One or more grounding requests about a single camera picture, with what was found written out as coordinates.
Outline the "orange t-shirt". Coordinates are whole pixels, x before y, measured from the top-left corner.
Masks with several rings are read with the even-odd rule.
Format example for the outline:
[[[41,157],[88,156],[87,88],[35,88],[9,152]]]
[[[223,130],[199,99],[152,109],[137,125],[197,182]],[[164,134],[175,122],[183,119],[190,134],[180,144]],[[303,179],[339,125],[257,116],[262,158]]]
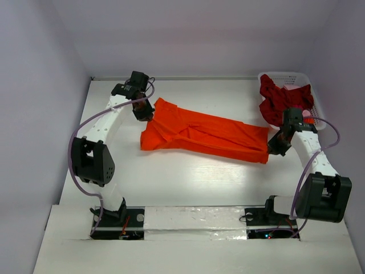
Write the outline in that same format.
[[[267,127],[186,110],[158,98],[153,119],[141,133],[140,149],[183,149],[266,164]]]

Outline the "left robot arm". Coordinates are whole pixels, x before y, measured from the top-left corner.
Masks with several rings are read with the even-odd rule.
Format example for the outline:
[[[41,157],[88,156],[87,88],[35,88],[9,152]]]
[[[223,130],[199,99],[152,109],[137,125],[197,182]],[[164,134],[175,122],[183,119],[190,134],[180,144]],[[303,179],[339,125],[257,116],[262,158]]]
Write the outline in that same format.
[[[100,207],[91,212],[97,223],[108,220],[122,225],[127,217],[125,199],[111,180],[115,163],[108,146],[122,123],[130,115],[140,122],[153,118],[154,108],[147,90],[153,91],[153,79],[143,72],[133,71],[124,83],[118,83],[109,97],[105,109],[85,120],[81,127],[93,125],[81,137],[75,131],[68,145],[68,167],[76,187],[86,196],[96,197]]]

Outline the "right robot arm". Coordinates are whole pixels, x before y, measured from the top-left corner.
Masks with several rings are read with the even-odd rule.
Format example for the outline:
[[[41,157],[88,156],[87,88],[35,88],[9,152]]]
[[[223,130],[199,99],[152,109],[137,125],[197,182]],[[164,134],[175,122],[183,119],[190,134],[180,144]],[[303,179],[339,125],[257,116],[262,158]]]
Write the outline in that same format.
[[[303,166],[290,206],[291,219],[330,223],[343,220],[352,182],[348,177],[340,176],[325,154],[340,142],[338,129],[334,127],[333,130],[336,141],[322,147],[317,128],[305,122],[302,110],[288,108],[283,112],[282,125],[267,144],[270,155],[285,156],[289,149],[294,149]]]

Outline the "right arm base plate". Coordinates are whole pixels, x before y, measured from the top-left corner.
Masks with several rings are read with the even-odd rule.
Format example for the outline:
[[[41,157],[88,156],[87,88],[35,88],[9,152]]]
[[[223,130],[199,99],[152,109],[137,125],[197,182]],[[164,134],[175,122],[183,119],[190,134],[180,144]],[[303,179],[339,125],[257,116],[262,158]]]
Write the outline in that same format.
[[[298,231],[295,220],[288,215],[269,211],[264,207],[245,208],[240,221],[246,224],[246,234],[253,239],[289,239]]]

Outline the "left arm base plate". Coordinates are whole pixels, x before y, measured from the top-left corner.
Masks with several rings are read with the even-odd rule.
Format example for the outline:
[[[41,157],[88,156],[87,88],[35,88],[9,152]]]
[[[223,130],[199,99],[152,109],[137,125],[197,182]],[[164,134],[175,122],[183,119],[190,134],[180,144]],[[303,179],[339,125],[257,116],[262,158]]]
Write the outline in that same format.
[[[125,218],[120,221],[106,213],[91,235],[94,240],[143,240],[144,207],[127,207]]]

